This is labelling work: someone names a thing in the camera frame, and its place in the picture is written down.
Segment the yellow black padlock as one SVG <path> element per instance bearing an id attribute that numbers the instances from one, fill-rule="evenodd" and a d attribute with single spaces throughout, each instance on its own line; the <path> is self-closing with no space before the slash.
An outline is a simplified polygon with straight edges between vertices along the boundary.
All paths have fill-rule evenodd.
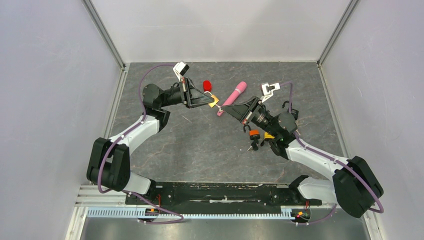
<path id="1" fill-rule="evenodd" d="M 265 145 L 265 143 L 268 143 L 270 141 L 272 141 L 275 137 L 271 134 L 269 134 L 268 132 L 265 132 L 263 135 L 263 140 L 260 143 L 260 146 L 263 147 Z"/>

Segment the black-head key bunch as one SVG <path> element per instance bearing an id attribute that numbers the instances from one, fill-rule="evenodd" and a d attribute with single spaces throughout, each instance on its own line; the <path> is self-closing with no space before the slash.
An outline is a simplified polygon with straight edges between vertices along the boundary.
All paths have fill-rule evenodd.
<path id="1" fill-rule="evenodd" d="M 257 151 L 259 149 L 259 140 L 254 139 L 252 140 L 250 147 L 247 149 L 247 151 Z"/>

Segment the black Kaijing padlock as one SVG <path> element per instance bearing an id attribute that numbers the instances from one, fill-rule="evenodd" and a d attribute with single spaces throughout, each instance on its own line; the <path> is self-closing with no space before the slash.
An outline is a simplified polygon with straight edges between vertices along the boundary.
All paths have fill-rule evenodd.
<path id="1" fill-rule="evenodd" d="M 294 119 L 297 121 L 298 117 L 299 117 L 299 111 L 297 109 L 293 108 L 293 104 L 290 103 L 289 100 L 284 101 L 281 107 L 284 109 L 286 107 L 286 105 L 288 105 L 287 112 L 292 114 Z"/>

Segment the orange black padlock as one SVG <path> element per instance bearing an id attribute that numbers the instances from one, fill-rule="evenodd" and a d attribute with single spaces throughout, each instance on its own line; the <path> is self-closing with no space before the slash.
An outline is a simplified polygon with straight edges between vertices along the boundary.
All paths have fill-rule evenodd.
<path id="1" fill-rule="evenodd" d="M 243 126 L 243 131 L 246 133 L 248 130 L 248 135 L 250 140 L 259 140 L 261 138 L 260 132 L 258 129 L 252 129 L 248 124 Z"/>

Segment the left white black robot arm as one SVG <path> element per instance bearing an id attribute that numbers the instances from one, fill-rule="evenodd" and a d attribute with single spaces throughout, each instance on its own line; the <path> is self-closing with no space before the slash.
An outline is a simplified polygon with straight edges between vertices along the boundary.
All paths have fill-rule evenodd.
<path id="1" fill-rule="evenodd" d="M 166 90 L 153 83 L 147 84 L 142 90 L 145 112 L 121 133 L 94 141 L 86 178 L 106 190 L 135 192 L 143 203 L 153 203 L 157 198 L 157 191 L 152 187 L 155 182 L 131 171 L 131 154 L 167 125 L 170 112 L 164 107 L 183 104 L 190 109 L 213 101 L 211 95 L 197 89 L 188 77 Z"/>

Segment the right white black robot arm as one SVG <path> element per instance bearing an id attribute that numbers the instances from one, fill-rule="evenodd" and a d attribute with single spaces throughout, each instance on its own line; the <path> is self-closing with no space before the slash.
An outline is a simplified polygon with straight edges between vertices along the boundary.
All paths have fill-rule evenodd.
<path id="1" fill-rule="evenodd" d="M 273 136 L 269 145 L 275 155 L 325 177 L 324 180 L 309 176 L 296 179 L 288 191 L 293 203 L 320 200 L 341 207 L 354 218 L 362 217 L 367 211 L 384 213 L 380 201 L 383 187 L 362 157 L 346 158 L 308 144 L 300 138 L 293 114 L 284 110 L 271 115 L 258 97 L 241 104 L 225 105 L 222 110 L 241 124 L 254 124 Z"/>

